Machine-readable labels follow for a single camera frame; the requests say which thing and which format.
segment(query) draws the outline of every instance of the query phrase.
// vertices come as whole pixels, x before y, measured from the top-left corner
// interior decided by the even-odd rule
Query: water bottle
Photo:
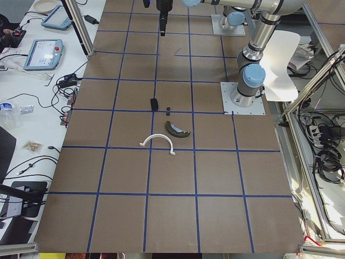
[[[13,104],[7,100],[0,101],[0,124],[5,130],[10,130],[16,127]]]

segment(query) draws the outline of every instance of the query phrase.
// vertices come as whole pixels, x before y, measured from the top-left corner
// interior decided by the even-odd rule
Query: blue joint cap
[[[245,21],[245,15],[242,12],[232,12],[227,16],[227,23],[230,26],[239,26]]]
[[[266,72],[259,64],[250,64],[243,72],[243,80],[251,88],[263,85],[265,77]]]
[[[201,0],[182,0],[182,3],[187,7],[195,7]]]

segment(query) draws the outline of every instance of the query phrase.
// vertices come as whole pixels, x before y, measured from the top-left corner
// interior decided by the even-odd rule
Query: white curved handle
[[[150,139],[153,139],[153,138],[163,138],[167,142],[169,142],[170,143],[170,147],[171,147],[170,148],[170,155],[175,155],[174,148],[173,148],[173,143],[171,142],[171,140],[167,136],[165,136],[163,134],[153,134],[151,136],[148,136],[146,138],[146,140],[144,140],[143,143],[139,143],[139,146],[144,147],[146,145],[147,141],[149,141]]]

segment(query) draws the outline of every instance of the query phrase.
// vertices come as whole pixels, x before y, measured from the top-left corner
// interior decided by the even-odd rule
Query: white table
[[[91,15],[96,18],[98,21],[101,18],[102,11],[104,8],[106,0],[89,0],[86,5],[80,5],[80,11],[82,15]],[[42,15],[29,13],[27,14],[21,22],[21,25],[25,24],[26,21],[33,17],[43,17]],[[20,54],[28,54],[29,49],[32,45],[33,40],[35,39],[54,39],[58,38],[61,39],[64,43],[63,54],[60,60],[59,65],[53,71],[34,71],[36,74],[41,74],[47,72],[48,74],[55,74],[53,80],[51,81],[48,87],[44,86],[48,83],[48,81],[42,81],[31,77],[25,73],[18,72],[16,70],[8,70],[8,71],[1,71],[0,72],[0,99],[3,98],[11,98],[16,96],[20,93],[28,93],[36,95],[43,106],[48,106],[51,104],[51,99],[53,97],[52,87],[55,84],[55,81],[66,74],[70,74],[74,72],[80,65],[87,61],[87,58],[82,51],[82,48],[79,44],[77,35],[74,32],[73,26],[70,26],[66,31],[60,31],[55,29],[48,29],[42,27],[40,25],[40,19],[33,19],[30,21],[29,24],[23,27],[26,30],[26,35],[22,40],[22,44],[19,48],[10,49],[5,54],[0,54],[0,58],[4,57],[8,54],[20,53]],[[92,25],[88,22],[85,22],[88,33],[92,41],[94,41],[96,31],[98,25]],[[11,57],[13,60],[21,65],[24,65],[26,57]],[[78,77],[82,77],[84,74],[85,66],[83,66],[77,72]],[[67,99],[60,98],[60,102],[56,104],[56,108],[60,109],[61,107],[66,105]],[[52,107],[50,108],[41,108],[35,97],[30,96],[20,96],[15,99],[11,100],[17,106],[25,106],[25,105],[34,105],[34,112],[25,115],[17,116],[17,127],[14,129],[9,130],[9,132],[17,139],[17,145],[15,149],[15,153],[13,155],[10,168],[18,165],[19,163],[30,159],[32,157],[38,155],[50,155],[58,158],[59,154],[55,150],[47,149],[48,146],[54,146],[57,149],[61,149],[64,137],[66,134],[66,128],[64,126],[60,126],[60,119],[59,113],[54,110]],[[29,140],[42,144],[42,148],[39,152],[32,152],[27,149],[23,149],[22,147],[25,143]],[[20,170],[25,169],[29,163],[25,163],[22,166],[18,167],[16,170],[11,172],[8,177],[15,177],[17,176]],[[45,174],[50,177],[53,177],[55,164],[51,161],[44,160],[37,163],[33,168],[29,169],[23,175],[30,175],[30,174]],[[50,180],[43,176],[31,176],[27,178],[19,178],[13,180],[5,180],[4,184],[10,186],[13,181],[47,181],[48,187],[50,186]],[[38,221],[42,216],[44,206],[41,207],[39,215],[35,218],[31,218],[31,220]],[[6,231],[8,223],[11,219],[7,219],[4,222],[5,227],[0,229],[0,238]],[[33,234],[29,242],[33,242],[33,239],[36,235],[38,228],[38,224],[35,227]]]

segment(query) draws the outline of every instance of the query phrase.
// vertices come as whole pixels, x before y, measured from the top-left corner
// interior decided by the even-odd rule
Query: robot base
[[[213,35],[219,35],[219,36],[240,36],[240,37],[246,36],[246,32],[244,30],[244,26],[243,25],[237,26],[234,30],[231,30],[231,31],[223,30],[219,26],[219,21],[221,20],[222,17],[223,17],[223,15],[211,15]]]
[[[241,114],[241,115],[266,115],[262,98],[254,100],[249,107],[239,107],[231,101],[231,92],[237,88],[237,82],[221,82],[223,109],[225,115]]]

